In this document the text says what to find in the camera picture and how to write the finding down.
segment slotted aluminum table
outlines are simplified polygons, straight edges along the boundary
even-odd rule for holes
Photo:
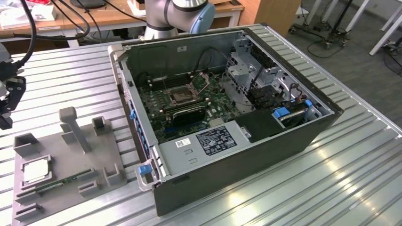
[[[0,131],[0,226],[11,224],[13,136],[60,132],[57,110],[75,106],[80,125],[112,122],[129,183],[32,225],[400,225],[402,131],[268,27],[250,27],[346,110],[307,149],[222,191],[157,217],[133,173],[136,148],[119,100],[108,44],[36,52],[27,93]]]

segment circuit board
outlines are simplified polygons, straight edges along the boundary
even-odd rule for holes
[[[144,87],[139,88],[159,143],[208,129],[240,115],[222,90],[220,78],[220,75],[208,74],[208,78],[197,76],[189,84],[169,89],[152,91]],[[179,127],[172,126],[169,122],[172,115],[196,108],[205,109],[203,119]]]

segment motherboard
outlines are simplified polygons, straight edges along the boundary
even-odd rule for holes
[[[159,143],[218,126],[240,115],[222,88],[222,74],[179,75],[139,88]]]

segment power supply label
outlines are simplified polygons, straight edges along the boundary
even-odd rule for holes
[[[238,144],[224,126],[196,135],[207,155],[214,155]]]

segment cpu socket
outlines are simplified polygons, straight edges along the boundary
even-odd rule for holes
[[[179,106],[200,99],[197,91],[191,84],[168,89],[165,92],[169,96],[172,106]]]

